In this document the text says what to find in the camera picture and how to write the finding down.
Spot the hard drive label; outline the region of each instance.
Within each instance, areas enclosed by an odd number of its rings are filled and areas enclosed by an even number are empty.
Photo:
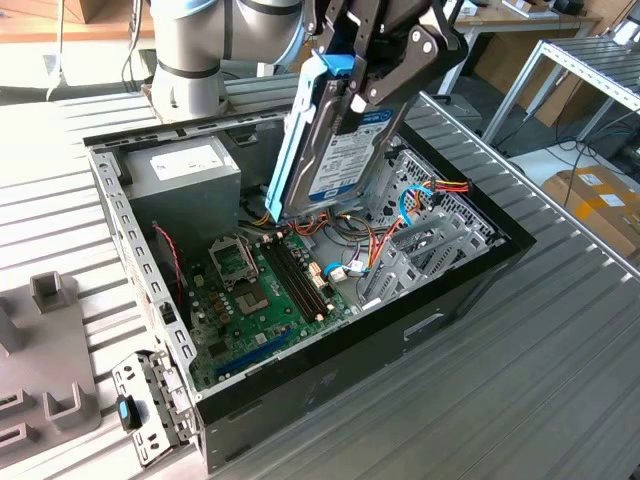
[[[392,110],[364,114],[358,129],[333,135],[309,190],[313,201],[341,195],[358,183],[375,150],[373,139],[389,125]]]

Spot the table leg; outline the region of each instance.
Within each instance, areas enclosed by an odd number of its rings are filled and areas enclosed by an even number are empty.
[[[592,28],[592,23],[584,23],[583,25],[580,25],[580,28],[573,38],[586,37]],[[551,74],[549,74],[547,79],[542,84],[542,87],[540,87],[540,90],[538,90],[538,93],[536,93],[536,96],[533,97],[533,100],[529,104],[529,107],[527,107],[527,113],[534,112],[535,109],[547,99],[547,95],[551,94],[551,90],[556,87],[556,82],[558,81],[558,78],[560,78],[562,70],[563,68],[560,65],[556,65],[555,67],[553,67],[553,70],[551,70]]]
[[[607,98],[607,101],[604,102],[604,104],[600,107],[600,110],[598,110],[596,112],[596,114],[591,117],[591,120],[589,120],[589,123],[587,123],[587,125],[585,125],[585,127],[582,129],[582,131],[578,134],[578,141],[582,142],[584,140],[584,138],[589,135],[589,133],[591,133],[591,130],[594,129],[594,127],[598,124],[598,122],[600,121],[600,119],[604,116],[605,113],[607,113],[607,111],[609,111],[609,109],[611,108],[611,105],[613,105],[615,103],[615,100],[611,97]]]
[[[464,34],[467,45],[469,45],[469,53],[471,53],[471,49],[475,45],[479,35],[480,32],[477,28],[472,28]],[[442,80],[442,85],[440,85],[440,88],[438,89],[438,95],[449,95],[451,93],[453,86],[458,81],[458,77],[460,76],[460,72],[462,72],[465,63],[467,63],[467,59],[447,72]]]
[[[513,108],[513,105],[516,103],[516,100],[518,100],[518,97],[527,86],[527,82],[531,78],[531,75],[535,71],[536,67],[540,63],[540,59],[542,58],[542,43],[542,40],[539,41],[536,45],[536,48],[534,48],[533,52],[531,52],[529,59],[524,64],[524,67],[522,67],[522,70],[520,70],[518,78],[516,78],[515,82],[513,82],[511,89],[507,92],[507,95],[504,97],[504,100],[500,104],[500,107],[498,107],[498,111],[491,119],[491,122],[489,123],[487,129],[484,131],[482,140],[484,140],[485,143],[491,144],[491,141],[500,130],[500,127],[502,127],[504,121],[507,119],[507,115],[509,115],[509,112]]]

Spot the metal workbench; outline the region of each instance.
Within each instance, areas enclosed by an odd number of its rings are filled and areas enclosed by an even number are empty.
[[[604,105],[580,132],[578,140],[582,141],[593,130],[615,102],[633,112],[640,110],[640,51],[625,49],[606,36],[541,40],[485,130],[482,139],[487,144],[495,138],[543,58],[554,61],[556,65],[527,108],[529,113],[533,113],[544,101],[565,69],[608,96]]]
[[[263,82],[230,86],[237,101],[265,98],[243,93],[261,85],[269,101],[291,100],[295,78]],[[141,472],[109,378],[122,358],[151,346],[151,335],[79,141],[155,123],[145,100],[9,107],[0,121],[0,289],[44,270],[75,275],[103,414],[95,432],[0,477],[201,478],[193,446]],[[437,105],[422,98],[409,123],[537,244],[466,318],[217,478],[626,479],[640,461],[638,273]]]

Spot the motherboard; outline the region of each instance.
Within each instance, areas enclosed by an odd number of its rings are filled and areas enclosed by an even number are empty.
[[[314,260],[295,233],[253,243],[227,237],[209,254],[183,269],[198,391],[358,311],[312,274]]]

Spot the green circuit board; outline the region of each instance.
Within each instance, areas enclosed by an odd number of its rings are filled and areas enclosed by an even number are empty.
[[[309,263],[313,262],[300,238],[291,234],[282,244],[295,259],[297,268],[311,280]],[[320,332],[335,322],[353,315],[349,305],[332,289],[317,290],[332,309],[321,321],[305,318],[274,267],[264,255],[264,245],[249,245],[249,252],[258,269],[253,283],[242,281],[230,289],[222,281],[210,258],[198,264],[202,277],[196,286],[189,278],[190,330],[197,356],[190,371],[197,390],[209,388],[252,363],[268,358]],[[241,268],[237,255],[229,252],[229,260],[220,261],[223,270]],[[234,361],[241,365],[234,367]]]

